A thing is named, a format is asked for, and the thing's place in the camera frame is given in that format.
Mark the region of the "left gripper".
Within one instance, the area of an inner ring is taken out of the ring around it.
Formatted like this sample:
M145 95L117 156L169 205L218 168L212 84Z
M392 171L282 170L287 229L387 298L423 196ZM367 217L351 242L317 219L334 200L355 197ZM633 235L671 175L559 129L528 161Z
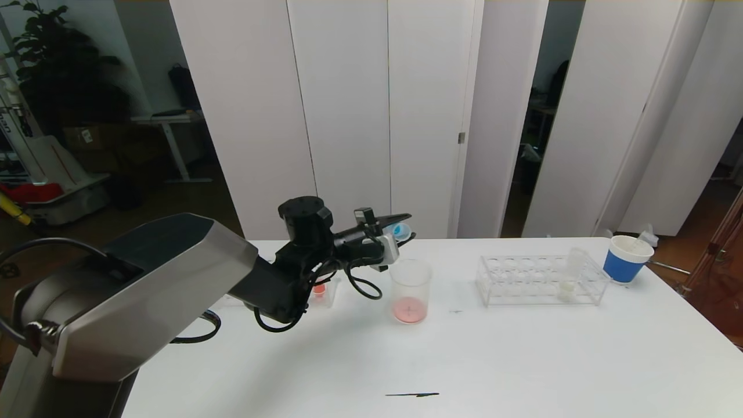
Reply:
M412 217L408 212L375 217L370 207L358 208L354 214L356 226L334 234L334 255L339 260L380 260L383 254L383 245L379 240L382 228ZM414 238L416 233L412 232L405 240L398 240L398 248Z

